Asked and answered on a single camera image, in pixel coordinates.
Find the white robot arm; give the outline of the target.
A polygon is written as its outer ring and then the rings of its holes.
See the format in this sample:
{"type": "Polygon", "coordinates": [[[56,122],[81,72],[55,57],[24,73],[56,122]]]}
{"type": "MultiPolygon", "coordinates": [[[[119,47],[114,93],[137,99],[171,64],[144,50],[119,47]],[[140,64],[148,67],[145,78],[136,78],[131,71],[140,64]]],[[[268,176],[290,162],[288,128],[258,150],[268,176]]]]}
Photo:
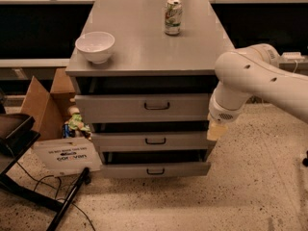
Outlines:
{"type": "Polygon", "coordinates": [[[209,102],[209,141],[217,141],[227,131],[227,124],[238,118],[252,96],[308,122],[308,77],[281,69],[278,60],[277,51],[265,43],[233,49],[218,57],[218,85],[209,102]]]}

